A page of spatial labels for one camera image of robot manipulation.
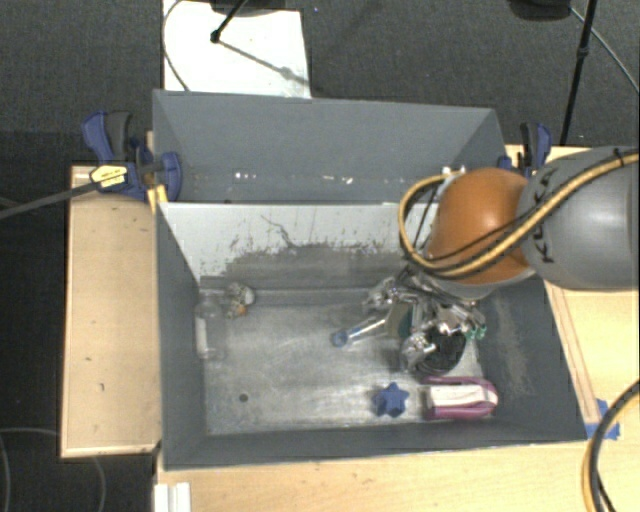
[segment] wooden board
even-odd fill
[[[640,425],[607,443],[601,471],[618,510],[637,510]],[[266,467],[159,471],[189,482],[194,512],[583,511],[584,443]]]
[[[90,168],[74,168],[72,184]],[[61,454],[151,451],[160,440],[154,229],[117,194],[71,202]]]

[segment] black cable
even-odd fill
[[[581,16],[580,13],[578,13],[578,11],[576,11],[573,7],[571,7],[569,10],[571,11],[571,14],[573,14],[576,18],[578,18],[578,20],[580,20],[581,23],[585,22],[584,17]],[[635,80],[631,76],[631,73],[629,72],[627,67],[622,63],[618,55],[616,55],[616,52],[613,51],[613,49],[607,44],[607,42],[604,40],[604,38],[600,35],[600,33],[595,28],[593,27],[591,28],[591,33],[593,34],[593,37],[595,37],[596,40],[600,43],[602,48],[604,48],[604,51],[607,52],[609,56],[613,59],[613,61],[618,66],[618,68],[620,68],[620,71],[622,71],[625,78],[631,84],[631,87],[633,87],[633,89],[636,91],[636,94],[640,94],[640,88],[638,87],[638,84],[635,82]]]
[[[169,52],[167,51],[167,43],[165,41],[165,34],[166,34],[166,31],[167,31],[166,29],[167,29],[167,22],[169,21],[169,17],[171,16],[171,13],[173,12],[173,10],[176,7],[178,7],[178,5],[180,5],[184,1],[185,0],[177,0],[177,2],[175,4],[173,4],[169,8],[169,10],[167,11],[167,14],[165,15],[164,19],[162,20],[162,53],[164,55],[164,58],[167,59],[167,64],[169,65],[169,68],[171,69],[171,71],[175,75],[176,80],[178,80],[178,82],[180,83],[182,88],[185,91],[188,92],[191,89],[189,89],[189,87],[187,86],[185,81],[180,77],[180,74],[178,73],[178,71],[176,70],[175,66],[173,65],[173,62],[171,62],[171,58],[169,57]]]
[[[49,206],[61,201],[66,201],[68,199],[81,196],[88,192],[93,192],[95,189],[96,185],[94,183],[86,183],[85,185],[82,185],[80,187],[75,187],[71,190],[65,190],[64,192],[59,192],[51,196],[43,197],[42,199],[36,199],[35,201],[31,201],[30,203],[14,206],[13,208],[7,208],[6,210],[0,210],[0,220],[13,217],[14,215],[18,215],[20,213],[26,213],[31,210],[36,210],[38,208],[42,208],[43,206]]]
[[[9,457],[7,456],[7,449],[4,445],[2,436],[0,435],[0,456],[2,459],[2,465],[4,467],[4,506],[2,510],[9,512],[9,505],[11,504],[11,471],[9,469]]]
[[[414,205],[415,205],[415,204],[420,200],[420,198],[421,198],[424,194],[426,194],[426,193],[429,191],[429,189],[430,189],[430,188],[432,188],[432,187],[433,187],[434,189],[437,189],[440,185],[441,185],[441,183],[436,183],[436,184],[434,184],[434,185],[431,185],[431,187],[427,187],[425,190],[418,191],[418,192],[416,193],[416,195],[420,194],[420,197],[418,197],[418,198],[415,200],[415,202],[413,202],[413,205],[412,205],[410,208],[408,208],[408,209],[407,209],[407,213],[408,213],[409,211],[411,211],[411,209],[413,208],[413,206],[414,206]],[[456,249],[456,250],[454,250],[454,251],[451,251],[451,252],[449,252],[449,253],[443,254],[442,256],[438,256],[437,258],[428,258],[428,260],[429,260],[430,262],[436,262],[436,261],[446,260],[446,259],[451,258],[451,257],[453,257],[453,256],[457,256],[458,254],[460,254],[460,253],[462,253],[462,252],[466,251],[467,249],[470,249],[470,248],[471,248],[471,247],[473,247],[474,245],[477,245],[477,244],[479,244],[480,242],[483,242],[484,240],[486,240],[487,238],[491,237],[492,235],[495,235],[496,233],[499,233],[500,231],[503,231],[503,230],[505,230],[505,229],[507,229],[507,228],[509,228],[509,227],[511,227],[511,226],[514,226],[516,223],[518,223],[518,225],[520,225],[520,224],[521,224],[521,222],[524,222],[524,221],[525,221],[525,220],[526,220],[526,219],[527,219],[527,218],[528,218],[528,217],[529,217],[529,216],[530,216],[530,215],[535,211],[535,209],[536,209],[536,207],[535,207],[535,206],[534,206],[534,207],[531,207],[531,208],[529,208],[526,212],[524,212],[524,213],[520,214],[520,215],[519,215],[518,217],[516,217],[515,219],[510,220],[509,222],[506,222],[505,224],[503,224],[503,225],[501,225],[501,226],[498,226],[498,227],[497,227],[497,228],[495,228],[495,229],[492,229],[491,231],[489,231],[489,232],[485,233],[484,235],[482,235],[482,236],[480,236],[480,237],[478,237],[478,238],[476,238],[476,239],[472,240],[472,241],[471,241],[471,242],[469,242],[468,244],[463,245],[462,247],[459,247],[458,249]],[[423,213],[423,218],[422,218],[422,219],[421,219],[421,221],[420,221],[420,226],[418,227],[418,233],[416,234],[416,241],[417,241],[417,239],[418,239],[418,238],[419,238],[419,236],[420,236],[420,230],[422,229],[422,226],[423,226],[423,224],[424,224],[424,218],[425,218],[425,217],[426,217],[426,214],[425,214],[425,213]],[[510,234],[510,232],[505,233],[503,236],[508,236],[509,234]],[[422,245],[421,249],[424,249],[425,245],[426,245],[426,241],[425,241],[425,243]],[[485,248],[483,251],[484,251],[484,252],[486,252],[486,251],[488,251],[489,249],[490,249],[490,247],[487,247],[487,248]],[[483,254],[483,251],[476,253],[473,257],[475,258],[475,257],[477,257],[477,256],[479,256],[479,255],[482,255],[482,254]]]
[[[616,512],[616,508],[613,506],[613,503],[611,503],[611,498],[609,498],[609,495],[604,488],[604,484],[602,483],[602,479],[600,478],[600,472],[597,468],[596,471],[598,472],[598,492],[600,493],[600,496],[602,496],[602,500],[609,509],[609,512]]]
[[[635,396],[640,392],[640,381],[636,381],[634,384],[629,386],[627,390],[618,398],[612,405],[609,407],[609,410],[605,413],[596,429],[593,437],[591,438],[591,453],[589,454],[588,460],[588,473],[589,473],[589,483],[591,490],[591,498],[593,500],[593,504],[596,507],[598,512],[605,512],[604,507],[602,506],[602,496],[598,492],[598,458],[600,457],[600,448],[602,447],[602,442],[604,440],[604,436],[607,431],[611,427],[611,424],[614,422],[618,413],[629,403]]]
[[[422,197],[422,196],[423,196],[423,195],[424,195],[424,194],[425,194],[425,193],[426,193],[430,188],[432,188],[432,187],[437,187],[437,186],[439,186],[439,185],[441,185],[441,184],[440,184],[440,183],[438,183],[438,184],[434,184],[434,185],[431,185],[431,186],[429,186],[429,187],[426,187],[426,188],[425,188],[425,189],[423,189],[423,190],[418,190],[418,191],[416,192],[416,196],[417,196],[418,194],[420,194],[420,196],[419,196],[419,197]],[[415,205],[415,203],[416,203],[418,200],[419,200],[419,198],[418,198],[418,199],[416,199],[416,200],[413,202],[413,204],[412,204],[412,205],[411,205],[411,207],[407,210],[407,212],[409,212],[409,211],[411,210],[411,208],[413,208],[413,206]],[[504,238],[506,238],[507,236],[509,236],[509,235],[512,233],[512,231],[513,231],[514,229],[517,229],[517,228],[518,228],[522,223],[524,223],[524,222],[528,219],[528,217],[529,217],[529,216],[533,215],[533,213],[535,213],[535,211],[536,211],[536,210],[537,210],[537,208],[539,208],[539,207],[540,207],[540,205],[533,206],[533,207],[529,208],[529,210],[527,210],[526,212],[522,213],[520,216],[516,217],[515,219],[513,219],[513,220],[509,221],[508,223],[506,223],[506,224],[504,224],[504,225],[502,225],[502,226],[499,226],[498,228],[493,229],[492,231],[490,231],[490,232],[488,232],[488,233],[485,233],[485,234],[484,234],[484,235],[482,235],[481,237],[476,238],[475,240],[473,240],[473,241],[469,242],[468,244],[464,245],[463,247],[461,247],[461,248],[459,248],[459,249],[456,249],[455,251],[452,251],[452,252],[450,252],[450,253],[448,253],[448,254],[445,254],[445,255],[443,255],[443,256],[439,256],[439,257],[437,257],[437,258],[429,258],[429,261],[430,261],[430,262],[431,262],[431,261],[439,261],[439,260],[443,260],[443,259],[446,259],[446,258],[450,258],[450,257],[455,256],[455,255],[457,255],[457,254],[460,254],[461,252],[463,252],[463,251],[465,251],[465,250],[469,249],[470,247],[473,247],[474,245],[476,245],[476,244],[478,244],[478,243],[480,243],[480,242],[484,241],[485,239],[489,238],[490,236],[492,236],[492,235],[494,235],[494,234],[496,234],[496,233],[498,233],[498,232],[502,231],[502,230],[503,230],[503,229],[505,229],[505,228],[508,228],[510,225],[514,225],[514,228],[513,228],[511,231],[507,231],[507,232],[505,232],[505,233],[504,233],[500,238],[498,238],[497,240],[495,240],[492,244],[488,245],[488,246],[487,246],[486,248],[484,248],[483,250],[478,251],[476,254],[474,254],[474,255],[470,256],[469,258],[467,258],[467,260],[464,260],[464,261],[462,261],[462,262],[453,263],[453,264],[451,264],[451,265],[449,265],[449,266],[445,266],[445,267],[443,267],[441,270],[442,270],[442,271],[446,271],[446,270],[449,270],[449,269],[456,268],[456,267],[457,267],[457,266],[459,266],[459,265],[466,264],[466,263],[468,263],[468,262],[470,262],[470,261],[474,260],[475,258],[477,258],[477,257],[479,257],[479,256],[482,256],[483,254],[485,254],[485,253],[489,252],[491,249],[493,249],[493,247],[494,247],[495,245],[499,244],[499,243],[500,243]],[[481,272],[484,272],[487,268],[492,267],[493,265],[495,265],[495,264],[499,263],[499,262],[500,262],[500,261],[502,261],[504,258],[506,258],[509,254],[511,254],[514,250],[516,250],[516,249],[517,249],[517,248],[518,248],[518,247],[519,247],[523,242],[524,242],[524,237],[523,237],[523,239],[522,239],[519,243],[514,244],[514,245],[512,245],[511,247],[509,247],[507,250],[505,250],[505,251],[504,251],[500,256],[498,256],[497,258],[494,258],[493,260],[491,260],[490,262],[488,262],[488,263],[486,263],[485,265],[481,266],[480,268],[478,268],[478,269],[476,269],[476,270],[473,270],[473,271],[470,271],[470,272],[467,272],[466,274],[463,274],[462,276],[457,276],[457,277],[452,278],[452,277],[442,276],[442,275],[440,275],[438,272],[427,271],[427,270],[425,270],[425,269],[422,269],[422,270],[423,270],[424,272],[426,272],[428,275],[430,275],[430,276],[432,276],[432,277],[435,277],[435,278],[438,278],[438,279],[442,279],[442,280],[457,281],[457,280],[460,280],[460,279],[465,279],[465,278],[467,278],[467,277],[470,277],[470,276],[473,276],[473,275],[479,274],[479,273],[481,273]]]

